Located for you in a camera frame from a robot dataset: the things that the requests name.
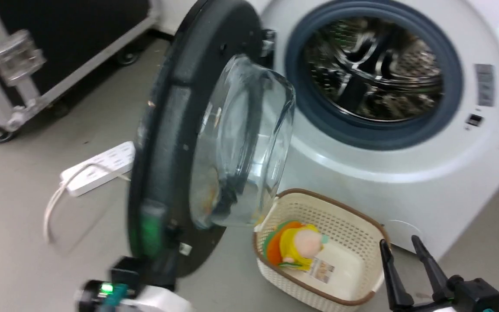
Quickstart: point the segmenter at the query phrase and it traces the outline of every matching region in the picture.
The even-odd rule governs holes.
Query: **white power strip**
[[[115,146],[110,150],[103,152],[97,156],[81,162],[78,165],[61,172],[61,183],[71,179],[78,170],[81,170],[88,164],[99,164],[107,167],[113,172],[107,172],[96,166],[86,168],[80,172],[74,179],[69,182],[67,191],[74,197],[85,194],[98,186],[101,186],[121,174],[125,174],[132,170],[132,162],[134,159],[134,144],[131,141],[124,142],[119,146]]]

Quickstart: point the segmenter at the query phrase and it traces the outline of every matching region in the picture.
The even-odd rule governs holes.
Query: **white basket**
[[[289,220],[313,224],[330,237],[309,272],[274,266],[263,256],[269,233]],[[273,285],[317,310],[353,312],[384,282],[381,239],[389,241],[382,226],[366,215],[319,194],[291,189],[275,199],[269,215],[256,227],[253,243],[259,270]],[[318,274],[321,263],[333,266],[333,271]]]

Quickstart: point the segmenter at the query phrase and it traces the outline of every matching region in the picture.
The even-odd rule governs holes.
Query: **washing machine door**
[[[257,65],[261,25],[244,0],[198,1],[182,22],[137,133],[128,228],[135,257],[158,257],[169,229],[208,257],[223,226],[254,225],[282,175],[295,97]]]

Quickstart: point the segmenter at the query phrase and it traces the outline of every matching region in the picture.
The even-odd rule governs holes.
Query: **case latch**
[[[14,87],[24,77],[40,69],[45,63],[42,50],[34,44],[30,33],[19,30],[0,44],[0,75],[6,85]]]

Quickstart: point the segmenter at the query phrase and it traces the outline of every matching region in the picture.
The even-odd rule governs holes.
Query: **floor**
[[[54,246],[42,239],[45,205],[59,173],[132,140],[168,43],[155,41],[131,67],[103,65],[66,98],[65,118],[48,113],[0,146],[0,311],[70,312],[73,294],[128,253],[127,185],[114,180],[79,198],[65,198],[53,218]],[[431,293],[422,265],[396,251],[402,280],[416,301]],[[448,275],[483,277],[499,289],[499,193],[441,261]],[[180,281],[179,293],[201,312],[312,311],[258,274],[251,229],[229,228],[204,266]],[[387,312],[386,291],[361,312]]]

